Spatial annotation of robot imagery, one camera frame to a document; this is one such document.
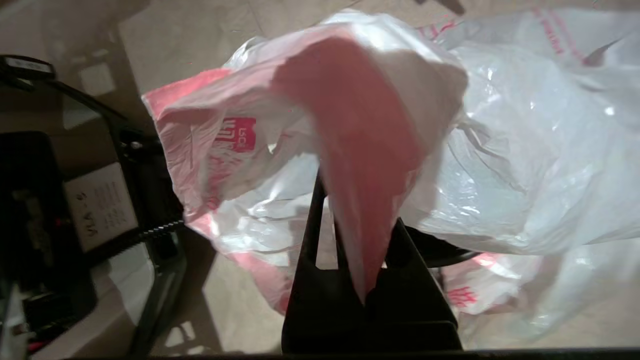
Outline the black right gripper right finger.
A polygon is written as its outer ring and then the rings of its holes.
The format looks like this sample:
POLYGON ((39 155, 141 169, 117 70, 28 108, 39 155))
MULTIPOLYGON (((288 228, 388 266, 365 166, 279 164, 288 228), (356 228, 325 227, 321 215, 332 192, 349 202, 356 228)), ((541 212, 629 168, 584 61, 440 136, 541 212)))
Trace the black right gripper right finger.
POLYGON ((398 219, 375 289, 367 297, 367 342, 384 353, 460 351, 458 323, 435 280, 398 219))

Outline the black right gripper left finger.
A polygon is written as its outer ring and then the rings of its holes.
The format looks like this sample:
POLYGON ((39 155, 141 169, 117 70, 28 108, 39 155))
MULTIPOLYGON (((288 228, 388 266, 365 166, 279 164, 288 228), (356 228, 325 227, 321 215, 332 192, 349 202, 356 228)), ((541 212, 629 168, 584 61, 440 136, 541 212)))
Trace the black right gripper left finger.
POLYGON ((281 333, 283 353, 361 353, 365 308, 350 276, 339 227, 334 228, 337 269, 319 269, 316 261, 327 192, 315 180, 301 253, 281 333))

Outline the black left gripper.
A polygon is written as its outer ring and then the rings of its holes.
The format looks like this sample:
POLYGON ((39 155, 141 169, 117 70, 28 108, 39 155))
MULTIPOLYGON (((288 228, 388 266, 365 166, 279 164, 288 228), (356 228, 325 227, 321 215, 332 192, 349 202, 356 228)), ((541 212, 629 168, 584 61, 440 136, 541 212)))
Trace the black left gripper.
POLYGON ((98 304, 90 271, 183 227, 143 227, 119 162, 64 181, 50 137, 1 135, 1 269, 25 294, 30 326, 71 326, 98 304))

